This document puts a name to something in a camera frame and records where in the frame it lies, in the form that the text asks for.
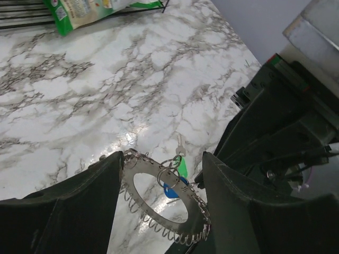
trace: metal spring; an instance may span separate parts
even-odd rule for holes
[[[147,162],[150,162],[151,164],[153,164],[153,160],[151,158],[148,157],[148,155],[143,155],[142,153],[139,153],[137,150],[135,149],[129,149],[127,150],[124,155],[133,155],[135,156],[137,159],[142,159],[143,161],[147,161]],[[180,161],[178,163],[175,163],[177,158],[180,158]],[[163,166],[162,170],[159,172],[158,174],[158,177],[157,177],[157,180],[158,180],[158,183],[160,182],[160,176],[162,173],[164,173],[165,171],[169,171],[169,170],[173,170],[173,171],[177,171],[179,165],[180,165],[180,162],[182,160],[182,157],[181,156],[176,156],[174,157],[173,159],[170,159],[170,160],[166,160],[166,161],[163,161],[161,163],[161,165],[165,164],[165,163],[168,163],[169,162],[169,166],[168,167],[165,167]],[[127,161],[125,161],[124,163],[127,164],[131,161],[131,157],[128,158]],[[195,186],[196,184],[190,184],[190,185],[187,185],[185,188],[184,188],[184,191],[186,191],[187,189],[193,189],[193,187]],[[137,209],[136,210],[132,210],[133,207],[137,204],[132,196],[127,192],[126,190],[126,186],[125,186],[125,183],[121,184],[121,188],[120,188],[120,191],[119,191],[119,194],[123,194],[124,193],[124,199],[126,202],[129,202],[128,203],[128,207],[129,207],[129,210],[131,213],[136,213],[138,210],[139,210],[139,206],[137,205]],[[205,208],[206,208],[206,204],[205,202],[200,199],[200,198],[195,198],[195,200],[198,202],[199,204],[199,207],[201,209],[201,212],[202,214],[204,215],[205,218],[209,218],[209,214],[208,214],[208,211],[206,210],[205,211]],[[204,224],[204,227],[203,227],[203,230],[202,232],[200,232],[199,234],[193,234],[193,235],[179,235],[177,236],[177,234],[167,228],[164,228],[162,225],[160,225],[159,223],[157,223],[156,221],[154,221],[146,212],[142,212],[141,216],[140,216],[140,219],[144,222],[144,223],[147,223],[148,224],[148,227],[151,229],[153,228],[154,231],[156,233],[159,233],[161,230],[162,231],[162,236],[163,237],[167,237],[169,241],[172,241],[174,240],[174,242],[176,243],[180,243],[180,244],[184,244],[186,246],[190,246],[194,243],[197,243],[199,242],[200,240],[207,240],[207,237],[209,235],[209,232],[210,232],[210,224]]]

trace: marble countertop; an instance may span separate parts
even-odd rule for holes
[[[177,133],[192,179],[237,113],[230,97],[260,67],[209,0],[171,0],[164,14],[108,19],[66,37],[53,25],[1,31],[0,47],[0,199],[23,198],[118,150],[169,159]],[[184,216],[153,179],[139,185],[163,214]],[[121,197],[113,229],[108,253],[171,245]]]

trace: plastic bag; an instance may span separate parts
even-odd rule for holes
[[[129,6],[135,0],[43,0],[61,35],[100,20]]]
[[[163,6],[161,1],[159,0],[138,0],[137,2],[130,5],[130,7],[134,8],[144,8],[144,9],[152,9],[155,7]]]

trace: key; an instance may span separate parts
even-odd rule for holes
[[[175,149],[175,152],[177,155],[181,155],[183,157],[186,156],[186,149],[182,146],[182,137],[180,133],[178,135],[178,147]]]

